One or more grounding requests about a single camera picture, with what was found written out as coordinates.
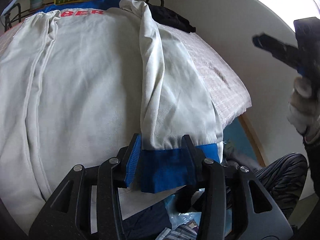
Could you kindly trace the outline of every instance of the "gloved hand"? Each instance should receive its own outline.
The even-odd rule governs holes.
[[[307,143],[313,143],[320,136],[320,90],[312,98],[311,82],[303,77],[294,80],[289,100],[288,120],[304,136]]]

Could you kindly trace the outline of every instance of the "potted plant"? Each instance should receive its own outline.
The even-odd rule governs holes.
[[[43,5],[43,0],[30,0],[30,11],[37,9]]]

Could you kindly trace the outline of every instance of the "blue trim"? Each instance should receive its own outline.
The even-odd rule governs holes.
[[[64,10],[64,9],[74,9],[74,8],[80,8],[80,9],[99,9],[99,10],[108,10],[109,8],[115,7],[119,8],[119,2],[121,0],[91,0],[87,2],[79,2],[79,3],[68,3],[68,4],[62,4],[62,5],[49,5],[47,7],[44,7],[37,12],[50,12],[54,10]]]
[[[129,187],[130,183],[133,182],[134,174],[138,165],[138,160],[141,152],[141,135],[138,135],[133,145],[133,149],[126,167],[125,184]]]
[[[216,144],[196,146],[207,158],[220,163]],[[158,193],[195,182],[195,171],[190,170],[190,157],[181,149],[141,152],[141,191]]]

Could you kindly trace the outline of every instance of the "striped fabric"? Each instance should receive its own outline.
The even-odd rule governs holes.
[[[302,154],[291,153],[254,174],[270,193],[285,217],[289,218],[301,196],[307,172],[306,158]],[[226,194],[227,209],[229,209],[232,202],[229,187],[226,188]],[[196,191],[192,186],[185,186],[178,195],[176,209],[180,213],[201,212],[204,197],[203,192]]]
[[[197,233],[187,225],[180,225],[175,230],[165,228],[156,240],[173,239],[173,240],[195,240]]]
[[[257,171],[255,175],[285,217],[289,218],[302,193],[307,172],[306,158],[302,154],[291,153]]]

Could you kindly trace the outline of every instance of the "black garment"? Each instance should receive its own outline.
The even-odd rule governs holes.
[[[196,32],[196,28],[190,25],[190,22],[177,14],[176,12],[162,6],[149,5],[152,18],[160,24],[167,25],[186,33]]]
[[[308,172],[308,163],[302,154],[288,154],[254,174],[270,193],[286,218],[289,218],[301,196]],[[202,194],[191,203],[195,189],[187,187],[177,200],[178,212],[186,212],[190,207],[201,212],[204,201]],[[227,208],[231,207],[231,192],[227,187]]]
[[[171,223],[164,203],[161,201],[122,221],[127,240],[151,240]]]
[[[318,197],[320,197],[320,138],[313,144],[303,141],[306,149],[313,187]],[[290,240],[319,239],[320,228],[320,201],[316,204],[313,211],[299,228],[299,231]]]

